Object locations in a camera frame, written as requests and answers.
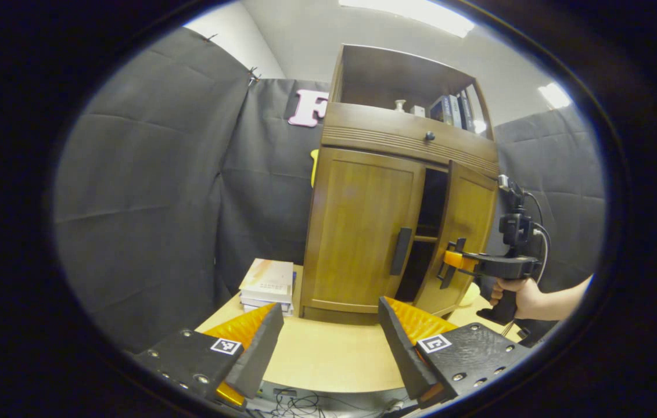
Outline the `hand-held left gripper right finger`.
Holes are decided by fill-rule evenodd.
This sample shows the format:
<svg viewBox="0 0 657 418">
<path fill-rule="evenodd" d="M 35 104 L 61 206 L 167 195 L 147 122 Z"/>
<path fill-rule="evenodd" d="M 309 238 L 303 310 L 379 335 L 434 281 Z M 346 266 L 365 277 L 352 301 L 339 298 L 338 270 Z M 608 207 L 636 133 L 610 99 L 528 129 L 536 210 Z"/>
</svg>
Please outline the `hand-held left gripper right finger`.
<svg viewBox="0 0 657 418">
<path fill-rule="evenodd" d="M 421 409 L 488 386 L 531 350 L 482 323 L 455 326 L 391 297 L 380 297 L 377 315 L 406 392 Z"/>
</svg>

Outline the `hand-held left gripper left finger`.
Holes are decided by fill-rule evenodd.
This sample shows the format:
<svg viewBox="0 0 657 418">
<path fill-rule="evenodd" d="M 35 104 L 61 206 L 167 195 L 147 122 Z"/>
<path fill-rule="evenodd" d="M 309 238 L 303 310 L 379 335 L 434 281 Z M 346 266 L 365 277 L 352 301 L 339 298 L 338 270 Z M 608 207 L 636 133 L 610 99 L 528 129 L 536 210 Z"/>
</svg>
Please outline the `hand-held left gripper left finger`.
<svg viewBox="0 0 657 418">
<path fill-rule="evenodd" d="M 254 399 L 284 320 L 274 302 L 206 331 L 182 329 L 132 359 L 196 399 L 244 410 Z"/>
</svg>

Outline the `wooden shoe cabinet door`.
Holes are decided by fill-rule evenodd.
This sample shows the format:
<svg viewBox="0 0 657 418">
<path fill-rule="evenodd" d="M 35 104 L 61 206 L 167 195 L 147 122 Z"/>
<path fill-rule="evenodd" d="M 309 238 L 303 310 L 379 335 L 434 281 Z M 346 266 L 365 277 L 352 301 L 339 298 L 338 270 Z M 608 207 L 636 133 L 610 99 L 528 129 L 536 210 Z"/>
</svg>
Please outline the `wooden shoe cabinet door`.
<svg viewBox="0 0 657 418">
<path fill-rule="evenodd" d="M 301 304 L 315 316 L 377 313 L 404 275 L 389 275 L 400 228 L 416 231 L 426 167 L 324 146 L 318 153 Z"/>
<path fill-rule="evenodd" d="M 444 316 L 460 307 L 473 281 L 471 275 L 456 270 L 451 279 L 438 278 L 445 273 L 444 255 L 449 243 L 466 240 L 464 251 L 485 251 L 496 209 L 497 183 L 468 167 L 450 161 L 447 185 L 437 238 L 431 259 L 413 305 L 432 315 Z"/>
</svg>

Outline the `wooden double-door shoe cabinet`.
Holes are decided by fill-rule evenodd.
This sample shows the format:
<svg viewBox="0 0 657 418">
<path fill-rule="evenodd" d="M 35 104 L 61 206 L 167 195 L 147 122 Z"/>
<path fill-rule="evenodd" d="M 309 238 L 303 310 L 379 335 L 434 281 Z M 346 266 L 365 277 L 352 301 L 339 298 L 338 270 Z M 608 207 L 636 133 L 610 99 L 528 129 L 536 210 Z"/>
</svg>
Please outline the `wooden double-door shoe cabinet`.
<svg viewBox="0 0 657 418">
<path fill-rule="evenodd" d="M 410 107 L 414 105 L 423 106 L 426 109 L 425 118 L 430 119 L 428 110 L 437 98 L 441 95 L 458 97 L 462 91 L 467 93 L 472 109 L 475 131 L 471 133 L 495 142 L 487 103 L 479 82 L 472 75 L 422 56 L 371 46 L 344 44 L 337 57 L 328 103 L 349 103 L 395 111 L 394 101 L 404 99 L 406 100 L 405 112 L 401 113 L 409 114 Z M 318 156 L 321 148 L 323 146 L 319 144 Z M 402 158 L 392 154 L 383 155 Z M 411 158 L 404 159 L 422 163 L 426 167 L 423 200 L 414 235 L 437 236 L 443 207 L 442 195 L 447 185 L 447 170 L 450 162 L 446 165 L 439 165 Z M 315 161 L 315 174 L 317 173 L 317 160 Z M 433 243 L 415 242 L 412 239 L 410 256 L 408 256 L 399 289 L 391 297 L 410 302 L 414 306 L 415 296 L 418 294 L 419 286 L 423 282 L 431 260 L 432 246 Z M 300 318 L 308 320 L 349 323 L 350 325 L 370 325 L 377 320 L 377 313 L 370 315 L 333 313 L 307 316 L 304 314 L 304 307 L 301 304 L 301 294 L 300 306 L 296 313 Z"/>
</svg>

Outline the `blue grey book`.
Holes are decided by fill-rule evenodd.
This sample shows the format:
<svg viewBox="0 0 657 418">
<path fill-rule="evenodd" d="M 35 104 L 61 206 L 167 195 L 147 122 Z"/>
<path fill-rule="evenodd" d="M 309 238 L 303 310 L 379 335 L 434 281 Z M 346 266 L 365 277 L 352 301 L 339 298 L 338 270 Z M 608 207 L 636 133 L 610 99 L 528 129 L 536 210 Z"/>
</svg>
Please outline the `blue grey book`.
<svg viewBox="0 0 657 418">
<path fill-rule="evenodd" d="M 451 113 L 450 96 L 441 95 L 437 98 L 429 107 L 428 117 L 435 121 L 443 122 L 443 124 L 453 126 L 455 123 L 453 114 Z"/>
</svg>

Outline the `small ceiling light panel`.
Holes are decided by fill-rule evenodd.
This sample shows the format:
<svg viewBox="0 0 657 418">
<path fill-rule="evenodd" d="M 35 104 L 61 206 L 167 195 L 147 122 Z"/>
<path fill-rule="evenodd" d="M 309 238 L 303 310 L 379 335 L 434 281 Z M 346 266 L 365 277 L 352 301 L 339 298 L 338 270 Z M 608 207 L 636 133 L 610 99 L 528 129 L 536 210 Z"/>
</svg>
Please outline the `small ceiling light panel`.
<svg viewBox="0 0 657 418">
<path fill-rule="evenodd" d="M 563 109 L 573 103 L 568 93 L 556 82 L 549 82 L 537 90 L 551 109 Z"/>
</svg>

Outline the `black backdrop cloth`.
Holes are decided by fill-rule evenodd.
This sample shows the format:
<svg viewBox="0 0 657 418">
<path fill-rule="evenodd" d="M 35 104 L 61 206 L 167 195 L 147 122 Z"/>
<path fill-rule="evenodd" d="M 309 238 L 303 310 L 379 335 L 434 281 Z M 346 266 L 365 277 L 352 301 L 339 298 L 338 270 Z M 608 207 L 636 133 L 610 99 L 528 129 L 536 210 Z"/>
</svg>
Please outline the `black backdrop cloth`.
<svg viewBox="0 0 657 418">
<path fill-rule="evenodd" d="M 89 317 L 139 352 L 238 293 L 256 258 L 304 265 L 332 83 L 254 80 L 187 27 L 142 48 L 79 114 L 53 185 L 56 245 Z M 602 164 L 570 109 L 494 130 L 499 172 L 551 233 L 541 288 L 594 270 Z"/>
</svg>

